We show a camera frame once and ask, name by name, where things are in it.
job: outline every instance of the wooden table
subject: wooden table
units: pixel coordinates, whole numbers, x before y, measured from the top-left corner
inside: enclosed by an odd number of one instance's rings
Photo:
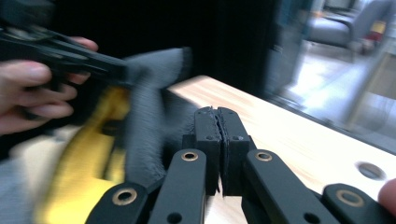
[[[326,128],[210,77],[196,77],[171,91],[198,106],[234,110],[258,148],[275,152],[310,189],[321,193],[326,185],[345,183],[376,199],[383,184],[396,177],[396,157]],[[363,162],[380,168],[384,176],[373,180],[361,174]],[[216,195],[208,206],[205,223],[246,223],[240,198]]]

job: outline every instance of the table surface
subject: table surface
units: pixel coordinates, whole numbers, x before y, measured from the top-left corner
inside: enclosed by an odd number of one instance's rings
[[[321,193],[326,185],[344,183],[376,200],[384,183],[396,177],[396,157],[326,128],[310,119],[272,105],[210,77],[195,77],[170,88],[200,107],[227,107],[238,113],[257,148],[275,152],[310,189]],[[359,165],[383,171],[373,180]],[[220,195],[207,207],[205,223],[246,223],[240,198]]]

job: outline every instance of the hand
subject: hand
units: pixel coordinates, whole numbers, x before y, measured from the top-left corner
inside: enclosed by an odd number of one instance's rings
[[[91,40],[82,37],[73,39],[87,49],[98,49]],[[70,74],[68,80],[82,84],[87,78],[86,75]],[[73,108],[66,101],[77,96],[75,88],[64,84],[62,92],[44,88],[26,89],[46,84],[50,79],[50,69],[42,63],[17,60],[0,63],[0,135],[33,129],[51,119],[73,113]],[[22,106],[40,119],[26,119],[21,111]]]
[[[378,201],[396,217],[396,179],[390,180],[382,187]]]

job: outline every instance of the floor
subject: floor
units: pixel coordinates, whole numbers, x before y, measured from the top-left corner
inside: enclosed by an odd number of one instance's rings
[[[304,115],[396,155],[396,78],[386,83],[391,97],[363,88],[373,72],[391,70],[392,63],[383,62],[392,48],[389,41],[371,54],[355,54],[352,62],[345,49],[304,42],[297,81],[281,97]]]

